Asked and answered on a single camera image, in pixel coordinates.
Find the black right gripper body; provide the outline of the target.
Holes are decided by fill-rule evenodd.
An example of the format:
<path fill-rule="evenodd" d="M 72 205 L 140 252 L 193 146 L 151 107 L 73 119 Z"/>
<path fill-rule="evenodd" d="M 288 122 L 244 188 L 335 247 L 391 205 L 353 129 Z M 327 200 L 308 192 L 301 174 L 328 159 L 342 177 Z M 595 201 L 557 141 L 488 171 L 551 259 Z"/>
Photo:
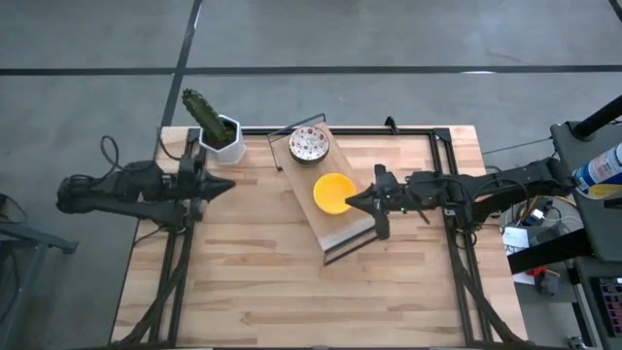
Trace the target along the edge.
<path fill-rule="evenodd" d="M 380 240 L 390 237 L 388 213 L 391 211 L 406 212 L 412 210 L 414 200 L 404 184 L 397 181 L 395 175 L 383 164 L 374 166 L 375 184 L 372 199 L 372 216 L 375 231 Z"/>

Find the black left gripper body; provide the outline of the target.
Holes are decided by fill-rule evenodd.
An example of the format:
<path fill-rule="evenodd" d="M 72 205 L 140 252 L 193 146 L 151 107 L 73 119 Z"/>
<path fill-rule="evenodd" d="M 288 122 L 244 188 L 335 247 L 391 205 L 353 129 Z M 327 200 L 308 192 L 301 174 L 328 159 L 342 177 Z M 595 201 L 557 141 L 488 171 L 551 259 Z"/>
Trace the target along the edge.
<path fill-rule="evenodd" d="M 200 222 L 203 218 L 200 183 L 204 172 L 205 157 L 201 152 L 194 152 L 194 145 L 186 145 L 178 163 L 178 170 L 171 175 L 173 187 L 183 193 L 182 198 L 188 199 L 189 217 Z"/>

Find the yellow plastic bowl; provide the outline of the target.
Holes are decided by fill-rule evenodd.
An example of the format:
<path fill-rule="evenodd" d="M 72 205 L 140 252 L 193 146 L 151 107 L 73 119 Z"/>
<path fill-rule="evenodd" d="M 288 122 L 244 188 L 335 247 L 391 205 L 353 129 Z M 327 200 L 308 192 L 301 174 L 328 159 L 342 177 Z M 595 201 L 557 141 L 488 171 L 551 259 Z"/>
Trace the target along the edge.
<path fill-rule="evenodd" d="M 316 181 L 313 199 L 325 213 L 341 215 L 351 209 L 346 199 L 356 193 L 357 187 L 349 177 L 340 173 L 329 173 Z"/>

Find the white patterned plate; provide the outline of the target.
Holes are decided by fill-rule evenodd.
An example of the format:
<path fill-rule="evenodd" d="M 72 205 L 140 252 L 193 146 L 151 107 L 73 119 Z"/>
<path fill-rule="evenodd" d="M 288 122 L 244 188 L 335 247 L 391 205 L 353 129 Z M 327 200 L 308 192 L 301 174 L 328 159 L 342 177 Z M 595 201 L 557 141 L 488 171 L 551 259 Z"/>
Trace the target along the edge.
<path fill-rule="evenodd" d="M 329 152 L 328 135 L 317 126 L 297 128 L 288 141 L 292 158 L 300 164 L 321 162 Z"/>

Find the white hexagonal plant pot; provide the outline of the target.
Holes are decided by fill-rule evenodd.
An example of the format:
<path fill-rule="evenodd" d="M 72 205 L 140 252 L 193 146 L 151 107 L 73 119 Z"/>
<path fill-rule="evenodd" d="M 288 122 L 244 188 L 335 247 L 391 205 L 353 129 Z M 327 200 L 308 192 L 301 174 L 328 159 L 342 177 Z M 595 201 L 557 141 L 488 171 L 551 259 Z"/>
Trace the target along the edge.
<path fill-rule="evenodd" d="M 225 115 L 219 115 L 219 119 L 225 124 L 225 127 L 233 128 L 233 140 L 221 148 L 213 148 L 206 141 L 206 132 L 200 129 L 199 145 L 207 151 L 209 159 L 213 160 L 217 165 L 231 166 L 239 163 L 246 153 L 246 145 L 243 140 L 243 133 L 240 123 Z"/>

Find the tall green cactus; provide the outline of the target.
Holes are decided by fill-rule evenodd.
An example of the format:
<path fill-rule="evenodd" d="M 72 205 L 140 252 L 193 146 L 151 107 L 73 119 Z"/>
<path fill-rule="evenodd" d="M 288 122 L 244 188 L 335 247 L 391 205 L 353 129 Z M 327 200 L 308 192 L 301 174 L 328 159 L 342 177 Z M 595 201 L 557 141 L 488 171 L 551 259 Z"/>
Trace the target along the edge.
<path fill-rule="evenodd" d="M 214 149 L 228 146 L 234 140 L 234 131 L 225 125 L 216 110 L 201 93 L 186 88 L 182 93 L 182 102 L 186 110 L 203 129 L 201 140 Z"/>

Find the white paper sheet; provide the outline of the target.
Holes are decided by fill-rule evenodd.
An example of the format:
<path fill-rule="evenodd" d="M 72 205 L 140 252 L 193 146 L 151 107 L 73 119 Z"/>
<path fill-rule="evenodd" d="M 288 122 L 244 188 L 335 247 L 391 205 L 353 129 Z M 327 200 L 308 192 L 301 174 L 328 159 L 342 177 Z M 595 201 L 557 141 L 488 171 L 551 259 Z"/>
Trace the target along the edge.
<path fill-rule="evenodd" d="M 517 249 L 530 247 L 528 231 L 522 227 L 505 227 L 501 239 L 506 247 Z"/>

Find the grey metal stand legs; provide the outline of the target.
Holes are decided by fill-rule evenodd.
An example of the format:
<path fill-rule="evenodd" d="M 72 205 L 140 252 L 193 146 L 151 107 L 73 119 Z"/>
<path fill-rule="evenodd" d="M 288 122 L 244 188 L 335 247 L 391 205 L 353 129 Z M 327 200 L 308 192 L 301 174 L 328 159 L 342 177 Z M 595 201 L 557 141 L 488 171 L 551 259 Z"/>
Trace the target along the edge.
<path fill-rule="evenodd" d="M 27 299 L 50 248 L 74 254 L 78 242 L 31 227 L 11 197 L 0 193 L 0 350 L 9 350 L 18 334 Z"/>

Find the black beam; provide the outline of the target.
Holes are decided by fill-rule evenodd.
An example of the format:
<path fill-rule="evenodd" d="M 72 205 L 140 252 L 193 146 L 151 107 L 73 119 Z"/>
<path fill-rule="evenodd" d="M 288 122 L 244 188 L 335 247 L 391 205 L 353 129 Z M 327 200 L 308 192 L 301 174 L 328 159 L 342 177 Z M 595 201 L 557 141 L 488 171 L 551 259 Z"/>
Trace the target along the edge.
<path fill-rule="evenodd" d="M 509 255 L 512 274 L 526 272 L 551 263 L 594 255 L 587 231 L 582 228 Z"/>

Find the white blue spray bottle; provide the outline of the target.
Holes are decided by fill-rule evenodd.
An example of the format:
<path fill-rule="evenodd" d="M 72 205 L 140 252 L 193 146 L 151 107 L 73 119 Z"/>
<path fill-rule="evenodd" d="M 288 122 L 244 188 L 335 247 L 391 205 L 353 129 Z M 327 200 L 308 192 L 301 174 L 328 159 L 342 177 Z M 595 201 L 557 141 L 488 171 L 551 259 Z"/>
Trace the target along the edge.
<path fill-rule="evenodd" d="M 572 172 L 577 191 L 590 199 L 622 193 L 622 142 Z"/>

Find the grey equipment stand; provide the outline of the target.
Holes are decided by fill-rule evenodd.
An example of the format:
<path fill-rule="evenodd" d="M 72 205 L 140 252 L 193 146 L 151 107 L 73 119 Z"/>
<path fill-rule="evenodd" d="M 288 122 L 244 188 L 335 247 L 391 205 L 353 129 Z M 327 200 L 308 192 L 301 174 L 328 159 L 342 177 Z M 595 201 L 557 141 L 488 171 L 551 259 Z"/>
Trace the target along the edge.
<path fill-rule="evenodd" d="M 566 123 L 553 124 L 550 132 L 561 162 L 569 171 L 622 142 L 622 124 L 605 125 L 590 141 L 575 138 Z M 578 192 L 573 197 L 595 256 L 604 262 L 622 263 L 622 209 L 605 208 L 603 200 L 589 199 Z"/>

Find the black stand pole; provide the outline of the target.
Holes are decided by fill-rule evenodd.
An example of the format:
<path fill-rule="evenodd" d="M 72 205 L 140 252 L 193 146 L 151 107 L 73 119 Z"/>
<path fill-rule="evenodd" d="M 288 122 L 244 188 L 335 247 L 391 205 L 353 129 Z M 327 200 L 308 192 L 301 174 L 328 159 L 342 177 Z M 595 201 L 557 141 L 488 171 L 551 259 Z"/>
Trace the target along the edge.
<path fill-rule="evenodd" d="M 570 128 L 577 139 L 590 140 L 606 124 L 622 116 L 622 94 L 604 105 L 590 117 Z"/>

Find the device with coloured keys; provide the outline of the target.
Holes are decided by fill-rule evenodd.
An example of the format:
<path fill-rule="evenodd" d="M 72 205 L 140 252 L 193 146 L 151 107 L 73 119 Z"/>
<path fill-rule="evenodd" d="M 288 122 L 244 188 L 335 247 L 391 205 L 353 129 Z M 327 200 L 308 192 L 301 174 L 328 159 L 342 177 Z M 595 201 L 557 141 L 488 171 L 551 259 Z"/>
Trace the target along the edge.
<path fill-rule="evenodd" d="M 622 277 L 598 277 L 594 284 L 607 332 L 622 337 Z"/>

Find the wooden riser black metal frame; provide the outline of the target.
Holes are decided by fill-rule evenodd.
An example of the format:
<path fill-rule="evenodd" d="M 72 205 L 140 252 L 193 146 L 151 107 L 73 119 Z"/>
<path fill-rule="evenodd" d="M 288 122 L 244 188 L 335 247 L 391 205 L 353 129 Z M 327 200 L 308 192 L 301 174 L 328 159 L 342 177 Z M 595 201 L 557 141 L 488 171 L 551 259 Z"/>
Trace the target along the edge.
<path fill-rule="evenodd" d="M 300 164 L 289 152 L 290 135 L 302 126 L 317 126 L 329 139 L 328 155 L 316 164 Z M 374 241 L 374 219 L 351 207 L 341 215 L 331 215 L 322 211 L 313 199 L 313 188 L 316 181 L 329 173 L 340 173 L 349 177 L 357 187 L 357 193 L 363 191 L 361 181 L 342 154 L 332 133 L 326 124 L 326 116 L 318 114 L 306 120 L 288 125 L 268 134 L 268 143 L 272 151 L 275 166 L 283 170 L 294 191 L 294 194 L 312 228 L 318 243 L 324 252 L 324 264 L 333 263 L 344 256 Z"/>

